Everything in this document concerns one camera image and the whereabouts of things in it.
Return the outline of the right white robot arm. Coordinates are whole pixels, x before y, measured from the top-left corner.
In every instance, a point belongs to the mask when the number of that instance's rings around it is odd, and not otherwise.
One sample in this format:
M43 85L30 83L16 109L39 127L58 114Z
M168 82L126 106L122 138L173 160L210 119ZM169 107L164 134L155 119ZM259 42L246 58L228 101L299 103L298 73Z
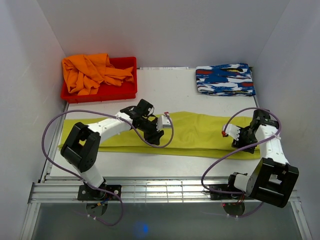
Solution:
M246 127L228 122L222 127L223 137L232 137L231 146L253 154L259 148L260 161L252 174L234 172L228 178L226 194L237 199L243 193L249 198L283 208L299 177L297 167L285 157L280 137L279 120L269 110L257 108Z

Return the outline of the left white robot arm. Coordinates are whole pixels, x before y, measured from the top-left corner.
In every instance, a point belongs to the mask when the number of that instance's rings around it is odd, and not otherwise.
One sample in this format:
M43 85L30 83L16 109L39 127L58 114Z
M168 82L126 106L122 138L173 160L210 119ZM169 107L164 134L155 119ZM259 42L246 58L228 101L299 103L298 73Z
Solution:
M73 125L60 153L79 173L89 187L88 193L95 200L106 195L106 187L103 185L105 179L95 165L102 142L122 132L137 129L143 132L147 143L160 145L160 139L164 135L163 128L170 127L171 123L165 115L153 115L153 108L152 104L141 99L138 105L121 109L115 117L90 124L77 122Z

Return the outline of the yellow-green trousers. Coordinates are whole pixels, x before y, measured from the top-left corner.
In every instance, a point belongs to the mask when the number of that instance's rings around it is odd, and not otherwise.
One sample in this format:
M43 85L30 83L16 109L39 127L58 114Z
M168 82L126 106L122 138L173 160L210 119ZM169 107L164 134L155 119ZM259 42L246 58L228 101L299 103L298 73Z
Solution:
M193 112L170 114L174 129L165 129L160 144L154 148L143 142L134 130L115 135L100 144L99 152L139 153L219 159L235 150L233 139L222 136L228 117Z

